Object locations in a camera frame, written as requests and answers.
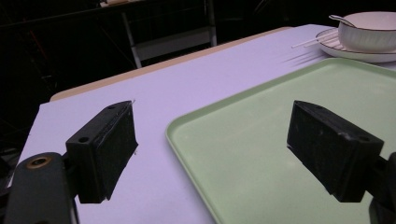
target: tabletop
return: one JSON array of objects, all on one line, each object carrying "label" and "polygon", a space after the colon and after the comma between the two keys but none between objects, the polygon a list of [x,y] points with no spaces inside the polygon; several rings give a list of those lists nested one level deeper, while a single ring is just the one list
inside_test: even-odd
[{"label": "tabletop", "polygon": [[[202,106],[331,58],[318,46],[291,48],[329,28],[308,24],[284,29],[143,76],[129,74],[100,88],[70,91],[65,98],[58,95],[40,106],[21,160],[46,151],[65,153],[65,141],[100,110],[133,100],[139,147],[110,201],[80,204],[76,200],[81,223],[214,223],[167,143],[167,125]],[[396,70],[396,63],[376,65]],[[314,220],[321,215],[309,216]],[[330,223],[342,220],[342,216],[331,218]]]}]

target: dark background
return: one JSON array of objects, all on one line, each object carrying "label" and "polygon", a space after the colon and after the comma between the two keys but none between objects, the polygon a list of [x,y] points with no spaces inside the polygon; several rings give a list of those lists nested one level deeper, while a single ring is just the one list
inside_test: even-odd
[{"label": "dark background", "polygon": [[[336,26],[330,14],[396,11],[396,1],[214,0],[219,44],[282,26]],[[93,9],[92,0],[0,0],[0,26]],[[126,11],[136,43],[207,24],[204,0],[163,1]],[[150,65],[207,45],[143,61]],[[38,107],[59,91],[135,69],[121,16],[106,14],[24,30],[0,28],[0,155],[21,150]]]}]

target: spoon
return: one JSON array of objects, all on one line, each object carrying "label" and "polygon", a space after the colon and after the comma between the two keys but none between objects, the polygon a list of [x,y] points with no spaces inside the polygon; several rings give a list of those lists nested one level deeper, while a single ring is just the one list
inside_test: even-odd
[{"label": "spoon", "polygon": [[352,22],[347,21],[344,17],[330,15],[329,18],[332,19],[332,20],[335,20],[335,21],[340,21],[343,24],[346,24],[348,26],[356,27],[354,24],[352,24]]}]

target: table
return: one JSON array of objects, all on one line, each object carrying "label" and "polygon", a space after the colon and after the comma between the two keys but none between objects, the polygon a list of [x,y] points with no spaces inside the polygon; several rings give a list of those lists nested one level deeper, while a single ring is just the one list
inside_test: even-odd
[{"label": "table", "polygon": [[[329,58],[318,46],[291,48],[325,29],[329,27],[315,24],[282,29],[202,57],[191,55],[191,60],[176,59],[59,93],[40,106],[21,160],[45,151],[65,153],[64,142],[102,108],[134,100],[136,155],[110,201],[77,200],[81,223],[213,223],[167,144],[167,125],[197,108]],[[396,70],[396,63],[379,65]],[[363,211],[361,216],[357,219],[368,223],[368,214]],[[343,216],[331,216],[330,223],[340,220]]]}]

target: tray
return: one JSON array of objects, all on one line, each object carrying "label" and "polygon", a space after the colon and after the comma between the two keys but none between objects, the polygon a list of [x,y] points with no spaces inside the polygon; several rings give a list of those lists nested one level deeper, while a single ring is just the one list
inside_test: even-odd
[{"label": "tray", "polygon": [[327,59],[173,120],[166,136],[218,223],[370,223],[286,148],[294,100],[322,105],[396,150],[396,72]]}]

